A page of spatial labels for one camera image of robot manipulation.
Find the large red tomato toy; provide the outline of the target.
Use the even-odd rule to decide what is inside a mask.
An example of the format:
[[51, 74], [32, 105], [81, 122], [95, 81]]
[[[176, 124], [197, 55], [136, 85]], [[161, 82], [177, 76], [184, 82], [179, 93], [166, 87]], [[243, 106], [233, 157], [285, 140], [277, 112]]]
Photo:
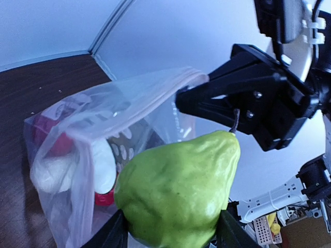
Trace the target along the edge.
[[37, 114], [33, 120], [32, 138], [36, 155], [41, 150], [46, 157], [62, 157], [74, 153], [74, 142], [65, 132], [60, 132], [58, 120]]

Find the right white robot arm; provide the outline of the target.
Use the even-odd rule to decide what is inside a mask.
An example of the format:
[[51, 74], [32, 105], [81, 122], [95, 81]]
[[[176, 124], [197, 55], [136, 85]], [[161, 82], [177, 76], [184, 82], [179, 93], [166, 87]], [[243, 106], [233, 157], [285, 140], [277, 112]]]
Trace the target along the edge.
[[260, 33], [271, 38], [267, 52], [235, 44], [231, 58], [200, 86], [176, 94], [182, 113], [252, 135], [264, 151], [287, 147], [307, 119], [323, 114], [324, 154], [305, 163], [282, 186], [230, 204], [242, 223], [287, 206], [319, 203], [330, 223], [330, 14], [320, 1], [255, 1]]

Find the small red fruit toy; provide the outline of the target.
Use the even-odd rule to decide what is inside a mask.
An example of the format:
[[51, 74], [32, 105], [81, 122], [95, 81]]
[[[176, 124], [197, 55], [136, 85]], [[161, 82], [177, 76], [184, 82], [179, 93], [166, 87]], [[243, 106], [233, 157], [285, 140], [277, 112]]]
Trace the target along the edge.
[[114, 188], [105, 194], [95, 192], [95, 204], [97, 206], [110, 206], [114, 204]]

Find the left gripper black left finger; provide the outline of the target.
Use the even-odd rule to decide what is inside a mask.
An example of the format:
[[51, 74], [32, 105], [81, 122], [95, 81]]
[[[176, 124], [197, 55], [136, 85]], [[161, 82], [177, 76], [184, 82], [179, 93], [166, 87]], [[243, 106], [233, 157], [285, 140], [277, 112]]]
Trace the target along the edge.
[[89, 240], [89, 247], [128, 247], [128, 222], [122, 210], [117, 210], [102, 228]]

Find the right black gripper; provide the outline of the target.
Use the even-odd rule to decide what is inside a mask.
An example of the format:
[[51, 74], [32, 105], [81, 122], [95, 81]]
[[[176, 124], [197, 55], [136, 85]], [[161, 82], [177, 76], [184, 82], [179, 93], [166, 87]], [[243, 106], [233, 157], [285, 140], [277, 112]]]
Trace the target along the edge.
[[[213, 97], [230, 94], [230, 102]], [[251, 134], [263, 151], [287, 147], [313, 112], [313, 93], [288, 67], [254, 45], [234, 44], [209, 81], [176, 95], [181, 113]]]

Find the clear zip top bag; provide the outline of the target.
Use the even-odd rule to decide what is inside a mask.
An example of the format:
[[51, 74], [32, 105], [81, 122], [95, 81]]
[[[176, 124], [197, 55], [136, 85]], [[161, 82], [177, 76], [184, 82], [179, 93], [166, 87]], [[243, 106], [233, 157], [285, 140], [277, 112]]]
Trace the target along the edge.
[[115, 179], [138, 153], [195, 137], [177, 91], [206, 83], [184, 67], [100, 84], [24, 121], [30, 179], [57, 247], [81, 247], [111, 218]]

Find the white eggplant toy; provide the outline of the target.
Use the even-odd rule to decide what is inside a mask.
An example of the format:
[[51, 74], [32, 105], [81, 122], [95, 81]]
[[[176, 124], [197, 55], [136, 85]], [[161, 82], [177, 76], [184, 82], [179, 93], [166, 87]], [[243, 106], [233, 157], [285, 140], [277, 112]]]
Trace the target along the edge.
[[94, 166], [94, 190], [105, 194], [112, 190], [116, 181], [116, 163], [111, 147], [106, 139], [92, 143]]

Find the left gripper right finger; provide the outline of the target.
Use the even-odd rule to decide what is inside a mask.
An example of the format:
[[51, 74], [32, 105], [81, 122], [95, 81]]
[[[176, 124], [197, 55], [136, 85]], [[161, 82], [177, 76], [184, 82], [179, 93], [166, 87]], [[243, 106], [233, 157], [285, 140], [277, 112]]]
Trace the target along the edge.
[[235, 218], [222, 211], [216, 229], [217, 247], [259, 248], [260, 246], [241, 228]]

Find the light green pepper toy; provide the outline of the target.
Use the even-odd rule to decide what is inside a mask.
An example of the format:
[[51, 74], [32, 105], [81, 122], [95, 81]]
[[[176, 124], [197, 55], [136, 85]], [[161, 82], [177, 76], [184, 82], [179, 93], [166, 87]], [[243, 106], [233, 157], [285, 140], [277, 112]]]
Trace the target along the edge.
[[229, 131], [148, 149], [120, 172], [114, 200], [149, 247], [205, 247], [227, 208], [240, 158], [239, 110]]

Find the white cabbage toy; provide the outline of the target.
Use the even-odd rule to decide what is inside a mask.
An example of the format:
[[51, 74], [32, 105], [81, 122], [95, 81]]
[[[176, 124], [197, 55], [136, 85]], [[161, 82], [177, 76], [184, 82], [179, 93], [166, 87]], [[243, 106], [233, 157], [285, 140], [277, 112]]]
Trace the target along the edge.
[[77, 163], [73, 154], [35, 160], [31, 171], [31, 181], [36, 189], [49, 193], [68, 191]]

